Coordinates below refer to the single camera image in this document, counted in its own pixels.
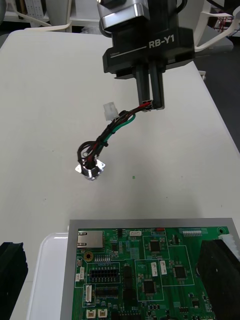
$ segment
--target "white tray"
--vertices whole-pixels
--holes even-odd
[[[59,320],[68,232],[52,233],[41,243],[27,310],[27,320]]]

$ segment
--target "circuit board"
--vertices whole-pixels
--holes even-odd
[[[197,269],[226,226],[79,229],[72,320],[214,320]]]

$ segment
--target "wire harness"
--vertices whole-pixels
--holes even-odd
[[[112,120],[106,129],[99,135],[95,141],[86,141],[78,148],[77,161],[79,165],[76,171],[82,173],[88,180],[95,180],[103,172],[105,164],[98,160],[104,147],[107,147],[108,141],[120,128],[130,124],[138,112],[147,112],[152,109],[152,101],[146,101],[137,108],[130,111],[122,111],[119,117]]]

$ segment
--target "table surface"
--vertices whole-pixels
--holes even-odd
[[[165,110],[111,137],[98,180],[75,171],[79,145],[107,125],[103,104],[138,105],[134,79],[103,73],[110,46],[16,31],[0,50],[0,243],[24,243],[27,282],[41,241],[70,219],[232,217],[240,229],[239,153],[193,63],[163,75]]]

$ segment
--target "white shelf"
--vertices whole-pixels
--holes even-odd
[[[47,14],[45,14],[45,17],[43,18],[44,22],[47,22],[49,20],[49,17]],[[82,19],[78,18],[76,15],[76,12],[72,12],[70,20],[72,21],[73,26],[82,26],[82,27],[98,27],[99,26],[99,20],[97,19]],[[19,16],[13,12],[13,11],[7,11],[4,17],[4,21],[8,22],[29,22],[25,19],[19,19]]]

